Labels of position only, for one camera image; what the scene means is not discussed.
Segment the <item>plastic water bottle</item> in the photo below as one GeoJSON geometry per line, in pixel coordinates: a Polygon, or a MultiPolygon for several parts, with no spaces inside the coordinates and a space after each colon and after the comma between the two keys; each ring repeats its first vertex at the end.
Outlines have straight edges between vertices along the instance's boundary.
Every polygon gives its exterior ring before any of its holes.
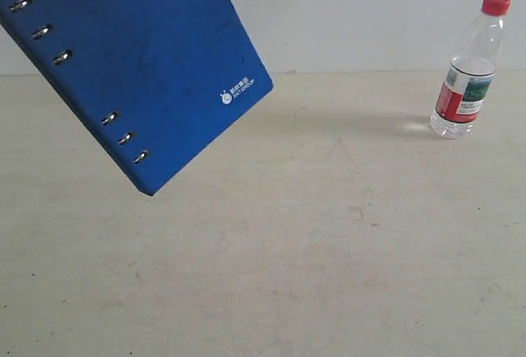
{"type": "Polygon", "coordinates": [[[510,0],[484,0],[460,38],[431,116],[443,137],[463,137],[473,128],[501,57],[504,16],[510,0]]]}

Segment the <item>white table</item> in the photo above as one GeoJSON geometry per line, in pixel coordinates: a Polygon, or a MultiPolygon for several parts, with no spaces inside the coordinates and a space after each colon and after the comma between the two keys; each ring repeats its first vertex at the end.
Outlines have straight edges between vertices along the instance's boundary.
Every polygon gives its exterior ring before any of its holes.
{"type": "Polygon", "coordinates": [[[526,72],[454,141],[443,77],[277,76],[155,197],[1,77],[0,356],[524,356],[526,72]]]}

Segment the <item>metal binder ring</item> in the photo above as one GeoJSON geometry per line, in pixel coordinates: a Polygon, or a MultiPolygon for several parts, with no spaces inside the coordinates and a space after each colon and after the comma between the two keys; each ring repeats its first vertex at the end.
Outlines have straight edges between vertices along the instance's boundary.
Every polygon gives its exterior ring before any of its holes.
{"type": "Polygon", "coordinates": [[[57,57],[53,58],[53,63],[55,65],[59,65],[70,58],[72,55],[73,53],[71,50],[62,51],[57,57]]]}
{"type": "Polygon", "coordinates": [[[118,116],[118,113],[117,112],[112,112],[110,114],[108,114],[103,120],[102,120],[102,125],[106,126],[110,123],[112,123],[113,121],[115,121],[115,118],[117,118],[118,116]]]}
{"type": "Polygon", "coordinates": [[[126,143],[128,143],[130,141],[130,139],[133,138],[133,132],[129,132],[127,133],[126,135],[124,135],[123,137],[121,137],[118,141],[118,144],[120,146],[122,145],[125,145],[126,143]]]}
{"type": "Polygon", "coordinates": [[[47,24],[40,28],[39,30],[36,30],[31,34],[34,40],[42,39],[44,35],[46,35],[53,27],[50,24],[47,24]]]}
{"type": "Polygon", "coordinates": [[[18,0],[13,4],[9,5],[9,10],[11,10],[13,13],[19,12],[31,2],[33,2],[33,0],[18,0]]]}
{"type": "Polygon", "coordinates": [[[133,164],[137,165],[139,164],[140,162],[142,162],[148,155],[150,155],[150,151],[149,150],[144,150],[142,151],[134,160],[133,160],[133,164]]]}

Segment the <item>blue notebook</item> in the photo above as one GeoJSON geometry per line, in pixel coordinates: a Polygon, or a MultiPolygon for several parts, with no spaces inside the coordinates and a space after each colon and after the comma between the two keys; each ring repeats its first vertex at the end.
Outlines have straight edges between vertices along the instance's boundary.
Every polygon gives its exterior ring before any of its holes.
{"type": "Polygon", "coordinates": [[[230,0],[0,7],[7,33],[150,196],[273,89],[230,0]]]}

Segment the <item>wall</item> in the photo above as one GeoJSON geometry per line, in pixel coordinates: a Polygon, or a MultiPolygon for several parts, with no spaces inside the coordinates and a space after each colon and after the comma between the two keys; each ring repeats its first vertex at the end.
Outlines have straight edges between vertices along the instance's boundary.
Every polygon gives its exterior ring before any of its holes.
{"type": "MultiPolygon", "coordinates": [[[[233,0],[272,72],[443,69],[482,0],[233,0]]],[[[502,67],[526,67],[525,0],[512,0],[502,67]]],[[[0,32],[0,74],[36,73],[0,32]]]]}

